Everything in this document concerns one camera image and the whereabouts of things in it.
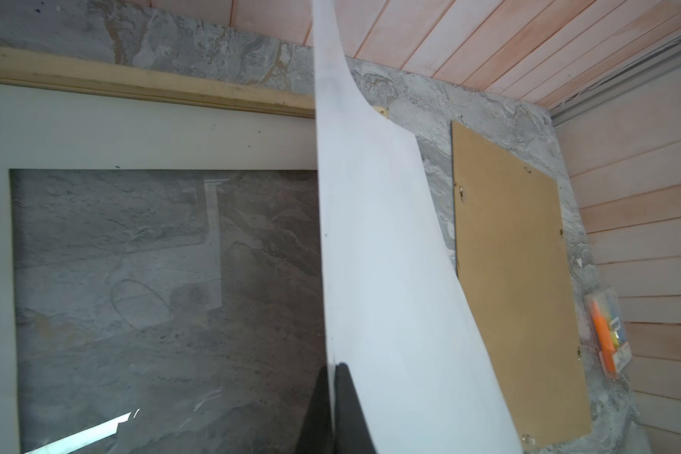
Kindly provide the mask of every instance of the white paper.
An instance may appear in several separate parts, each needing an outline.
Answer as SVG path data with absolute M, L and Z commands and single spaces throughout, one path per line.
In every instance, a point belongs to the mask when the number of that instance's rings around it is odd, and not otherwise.
M 358 91 L 332 0 L 313 7 L 330 379 L 348 364 L 380 454 L 521 452 L 446 255 L 416 138 Z

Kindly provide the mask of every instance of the wooden frame edge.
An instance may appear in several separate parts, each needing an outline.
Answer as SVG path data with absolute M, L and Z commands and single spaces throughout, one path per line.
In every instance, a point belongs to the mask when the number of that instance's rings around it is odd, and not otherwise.
M 315 118 L 315 98 L 0 46 L 0 84 Z M 388 109 L 374 107 L 384 117 Z

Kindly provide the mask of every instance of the plastic package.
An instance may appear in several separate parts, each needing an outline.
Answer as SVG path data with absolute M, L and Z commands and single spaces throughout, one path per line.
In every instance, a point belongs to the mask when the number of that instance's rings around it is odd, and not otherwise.
M 618 295 L 612 287 L 585 296 L 585 304 L 600 341 L 600 363 L 610 379 L 618 378 L 633 356 L 620 318 Z

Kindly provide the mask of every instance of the black object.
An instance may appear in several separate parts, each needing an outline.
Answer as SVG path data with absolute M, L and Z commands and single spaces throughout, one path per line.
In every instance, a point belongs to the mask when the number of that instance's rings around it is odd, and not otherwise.
M 376 454 L 353 385 L 351 370 L 342 362 L 336 366 L 336 432 L 330 419 L 328 372 L 318 372 L 308 413 L 300 430 L 295 454 Z

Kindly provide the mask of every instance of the gray marble surface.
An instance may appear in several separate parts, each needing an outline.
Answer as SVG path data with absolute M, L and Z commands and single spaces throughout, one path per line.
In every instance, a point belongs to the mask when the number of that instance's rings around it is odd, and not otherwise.
M 12 185 L 22 452 L 137 410 L 79 452 L 292 452 L 325 364 L 314 171 Z
M 37 3 L 0 0 L 1 45 L 313 92 L 312 50 L 304 46 L 116 0 Z M 599 286 L 599 278 L 548 112 L 533 104 L 358 59 L 349 58 L 348 66 L 368 102 L 388 107 L 391 120 L 417 135 L 451 261 L 451 121 L 464 123 L 558 182 L 593 430 L 589 436 L 542 452 L 647 452 L 626 378 L 608 381 L 595 356 L 582 296 Z

